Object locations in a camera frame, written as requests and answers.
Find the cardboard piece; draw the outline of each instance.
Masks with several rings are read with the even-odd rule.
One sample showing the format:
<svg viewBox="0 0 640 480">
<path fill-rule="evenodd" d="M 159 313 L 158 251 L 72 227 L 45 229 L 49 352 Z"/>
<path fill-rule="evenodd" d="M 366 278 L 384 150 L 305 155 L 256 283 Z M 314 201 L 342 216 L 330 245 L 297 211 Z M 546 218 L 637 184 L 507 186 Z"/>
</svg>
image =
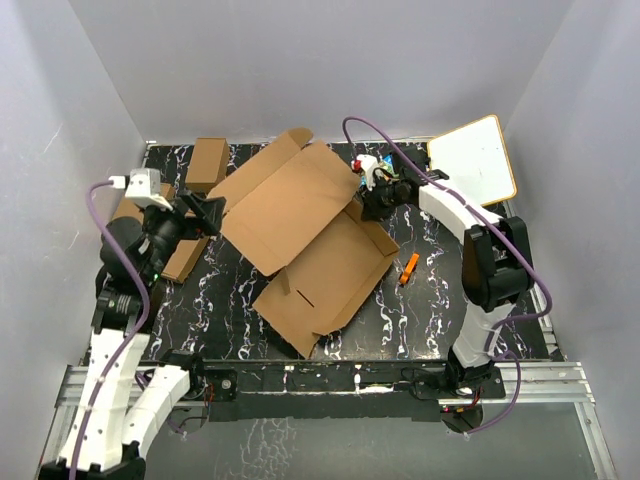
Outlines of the cardboard piece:
<svg viewBox="0 0 640 480">
<path fill-rule="evenodd" d="M 289 130 L 215 187 L 224 235 L 263 275 L 254 308 L 304 357 L 344 327 L 397 255 L 353 200 L 359 177 L 311 131 Z"/>
<path fill-rule="evenodd" d="M 199 240 L 182 240 L 178 243 L 176 251 L 173 252 L 169 262 L 164 267 L 162 278 L 184 283 L 208 242 L 209 237 L 200 238 Z"/>
<path fill-rule="evenodd" d="M 224 138 L 198 138 L 193 147 L 186 187 L 205 195 L 224 180 L 229 163 L 229 145 Z"/>
</svg>

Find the tabletop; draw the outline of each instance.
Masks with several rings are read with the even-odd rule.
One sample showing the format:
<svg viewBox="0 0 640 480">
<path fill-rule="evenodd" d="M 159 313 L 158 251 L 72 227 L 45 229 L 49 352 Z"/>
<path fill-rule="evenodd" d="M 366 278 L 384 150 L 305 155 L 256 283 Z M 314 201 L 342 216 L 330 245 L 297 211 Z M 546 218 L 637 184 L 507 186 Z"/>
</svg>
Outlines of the tabletop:
<svg viewBox="0 0 640 480">
<path fill-rule="evenodd" d="M 231 145 L 227 175 L 265 144 Z M 345 161 L 350 149 L 330 144 Z M 401 143 L 410 157 L 426 159 L 424 143 Z M 362 143 L 362 153 L 384 155 L 386 144 Z M 193 145 L 151 146 L 144 165 L 157 168 L 163 182 L 184 187 Z M 502 205 L 494 211 L 505 215 Z M 402 206 L 383 223 L 400 246 L 398 257 L 346 327 L 321 338 L 314 360 L 444 359 L 465 315 L 461 284 L 462 247 L 428 213 Z M 400 287 L 398 277 L 413 253 L 420 260 L 411 280 Z M 165 281 L 166 295 L 158 312 L 146 360 L 159 359 L 168 348 L 199 351 L 205 359 L 300 358 L 268 322 L 253 310 L 266 286 L 262 276 L 222 236 L 211 239 L 183 285 Z M 514 313 L 533 311 L 527 296 Z M 538 321 L 506 324 L 498 349 L 520 358 L 548 359 Z"/>
</svg>

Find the brown cardboard box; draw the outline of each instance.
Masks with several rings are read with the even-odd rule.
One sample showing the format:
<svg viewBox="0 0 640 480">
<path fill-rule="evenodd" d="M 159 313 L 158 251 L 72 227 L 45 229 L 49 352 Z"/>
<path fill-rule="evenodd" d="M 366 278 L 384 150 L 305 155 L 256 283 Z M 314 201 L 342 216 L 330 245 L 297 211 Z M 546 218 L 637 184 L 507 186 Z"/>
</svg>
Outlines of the brown cardboard box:
<svg viewBox="0 0 640 480">
<path fill-rule="evenodd" d="M 167 183 L 162 184 L 160 193 L 167 200 L 171 200 L 175 196 L 173 186 Z M 119 217 L 133 217 L 139 222 L 142 222 L 143 215 L 135 203 L 123 196 L 116 212 L 113 214 L 112 220 Z M 208 238 L 201 238 L 199 240 L 182 240 L 178 243 L 178 248 L 173 252 L 173 255 L 162 272 L 162 278 L 184 283 L 207 246 L 208 241 Z"/>
<path fill-rule="evenodd" d="M 193 147 L 185 184 L 205 195 L 224 180 L 229 163 L 229 145 L 224 138 L 198 138 Z"/>
<path fill-rule="evenodd" d="M 289 130 L 210 193 L 227 199 L 224 235 L 263 275 L 278 275 L 254 308 L 309 357 L 345 326 L 397 255 L 377 223 L 361 222 L 359 178 L 324 143 Z"/>
<path fill-rule="evenodd" d="M 199 240 L 182 240 L 164 267 L 162 278 L 173 280 L 177 283 L 184 283 L 191 273 L 191 270 L 193 270 L 193 267 L 195 267 L 196 262 L 200 258 L 200 255 L 202 255 L 208 242 L 209 237 Z"/>
</svg>

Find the orange marker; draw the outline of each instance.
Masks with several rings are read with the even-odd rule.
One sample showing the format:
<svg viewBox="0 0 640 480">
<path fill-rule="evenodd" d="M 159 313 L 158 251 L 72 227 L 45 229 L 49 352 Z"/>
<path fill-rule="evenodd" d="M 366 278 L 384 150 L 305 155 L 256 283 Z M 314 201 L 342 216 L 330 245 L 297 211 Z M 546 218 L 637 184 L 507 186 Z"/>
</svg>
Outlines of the orange marker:
<svg viewBox="0 0 640 480">
<path fill-rule="evenodd" d="M 416 269 L 416 265 L 418 264 L 419 258 L 420 258 L 420 255 L 418 255 L 417 253 L 414 253 L 413 255 L 411 255 L 411 259 L 409 260 L 409 263 L 407 263 L 407 266 L 404 268 L 404 272 L 402 272 L 402 275 L 400 275 L 400 280 L 399 280 L 400 285 L 407 284 L 407 282 L 409 281 L 409 278 L 411 277 L 411 274 Z"/>
</svg>

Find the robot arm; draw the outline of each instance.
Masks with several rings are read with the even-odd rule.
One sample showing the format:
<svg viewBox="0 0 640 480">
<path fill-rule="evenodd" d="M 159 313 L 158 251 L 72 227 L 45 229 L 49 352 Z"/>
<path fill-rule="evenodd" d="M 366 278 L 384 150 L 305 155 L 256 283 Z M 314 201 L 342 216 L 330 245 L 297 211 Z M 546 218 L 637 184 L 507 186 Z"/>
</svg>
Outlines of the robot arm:
<svg viewBox="0 0 640 480">
<path fill-rule="evenodd" d="M 219 233 L 225 200 L 205 200 L 187 191 L 169 202 L 160 195 L 160 172 L 152 169 L 136 169 L 128 177 L 109 180 L 114 188 L 126 188 L 126 198 L 144 212 L 142 224 L 135 218 L 121 217 L 110 222 L 107 230 L 135 268 L 150 299 L 150 314 L 144 324 L 138 324 L 143 310 L 141 293 L 114 246 L 103 236 L 100 258 L 104 265 L 96 280 L 87 379 L 57 461 L 40 470 L 43 480 L 73 478 L 74 469 L 75 478 L 81 479 L 144 478 L 144 458 L 174 405 L 187 393 L 203 391 L 199 356 L 169 351 L 149 386 L 127 412 L 133 376 L 162 302 L 163 289 L 157 279 L 180 240 Z M 187 216 L 189 211 L 195 215 Z M 122 349 L 125 338 L 128 344 Z M 109 362 L 112 367 L 105 374 Z M 96 387 L 99 392 L 92 401 Z M 87 422 L 84 429 L 83 420 Z"/>
<path fill-rule="evenodd" d="M 448 354 L 446 381 L 452 389 L 473 388 L 487 378 L 493 366 L 490 352 L 500 332 L 494 325 L 508 316 L 533 286 L 533 279 L 465 204 L 447 193 L 456 188 L 445 173 L 427 172 L 437 185 L 427 184 L 405 168 L 396 154 L 392 158 L 396 175 L 371 155 L 358 155 L 352 162 L 352 170 L 363 178 L 359 190 L 363 220 L 381 221 L 397 206 L 411 204 L 441 222 L 463 245 L 462 285 L 469 303 L 460 335 Z M 527 229 L 520 218 L 505 219 L 464 200 L 501 230 L 531 264 Z"/>
</svg>

